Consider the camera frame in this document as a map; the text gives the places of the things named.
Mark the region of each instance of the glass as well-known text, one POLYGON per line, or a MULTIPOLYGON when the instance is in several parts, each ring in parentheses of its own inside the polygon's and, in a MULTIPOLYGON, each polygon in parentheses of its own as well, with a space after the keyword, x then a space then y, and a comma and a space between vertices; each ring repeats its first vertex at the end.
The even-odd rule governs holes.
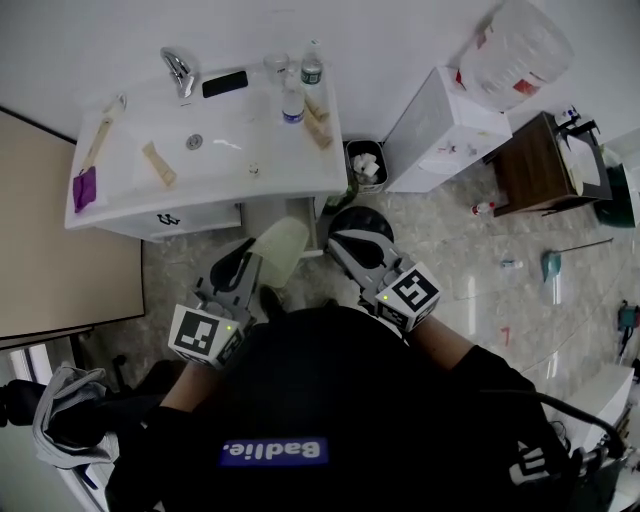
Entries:
POLYGON ((289 56, 286 53, 270 53, 262 61, 269 81, 273 85, 282 85, 287 68, 289 67, 289 56))

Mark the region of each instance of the drain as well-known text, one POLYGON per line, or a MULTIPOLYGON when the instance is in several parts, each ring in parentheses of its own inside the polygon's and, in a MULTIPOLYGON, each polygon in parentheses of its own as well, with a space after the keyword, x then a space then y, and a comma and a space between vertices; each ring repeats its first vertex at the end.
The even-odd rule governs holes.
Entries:
POLYGON ((187 139, 187 149, 193 151, 194 149, 198 149, 200 146, 202 146, 202 135, 195 133, 187 139))

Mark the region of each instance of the faucet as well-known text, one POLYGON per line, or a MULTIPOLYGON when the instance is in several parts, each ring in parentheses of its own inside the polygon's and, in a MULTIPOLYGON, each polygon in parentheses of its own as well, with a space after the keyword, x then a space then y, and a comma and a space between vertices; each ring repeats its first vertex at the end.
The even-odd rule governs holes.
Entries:
POLYGON ((173 76, 173 80, 178 86, 178 97, 188 98, 192 92, 193 82, 196 80, 195 73, 192 73, 187 63, 169 48, 161 48, 160 56, 171 71, 171 76, 173 76))

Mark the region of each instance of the cabinet handle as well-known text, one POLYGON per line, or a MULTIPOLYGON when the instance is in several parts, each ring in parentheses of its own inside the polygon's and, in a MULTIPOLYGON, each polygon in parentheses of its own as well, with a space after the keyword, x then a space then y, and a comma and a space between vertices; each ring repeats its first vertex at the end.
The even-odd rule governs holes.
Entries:
POLYGON ((165 226, 177 226, 180 224, 180 219, 172 217, 169 213, 165 213, 163 215, 158 214, 158 220, 160 221, 160 224, 164 224, 165 226))

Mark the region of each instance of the wooden table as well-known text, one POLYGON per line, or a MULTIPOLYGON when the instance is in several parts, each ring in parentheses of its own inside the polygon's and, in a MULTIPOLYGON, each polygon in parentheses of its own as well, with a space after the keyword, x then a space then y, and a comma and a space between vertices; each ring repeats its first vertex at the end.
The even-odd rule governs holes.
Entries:
POLYGON ((496 208, 496 217, 518 211, 552 214, 611 199, 609 178, 595 137, 591 133, 576 136, 591 146, 600 175, 600 185, 585 183, 580 196, 571 185, 555 129, 553 116, 543 112, 485 158, 486 163, 493 161, 498 186, 509 200, 508 204, 496 208))

